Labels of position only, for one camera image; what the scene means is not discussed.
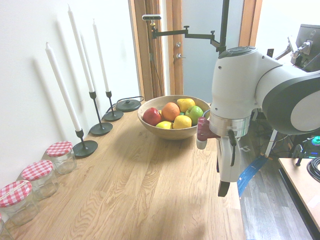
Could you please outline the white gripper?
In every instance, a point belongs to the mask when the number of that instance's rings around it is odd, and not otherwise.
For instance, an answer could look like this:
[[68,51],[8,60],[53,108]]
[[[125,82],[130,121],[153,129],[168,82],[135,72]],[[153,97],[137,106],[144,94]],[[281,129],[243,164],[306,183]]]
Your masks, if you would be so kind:
[[241,150],[237,139],[235,150],[228,137],[219,138],[216,142],[221,180],[218,187],[218,196],[225,197],[229,191],[230,183],[236,182],[241,174]]

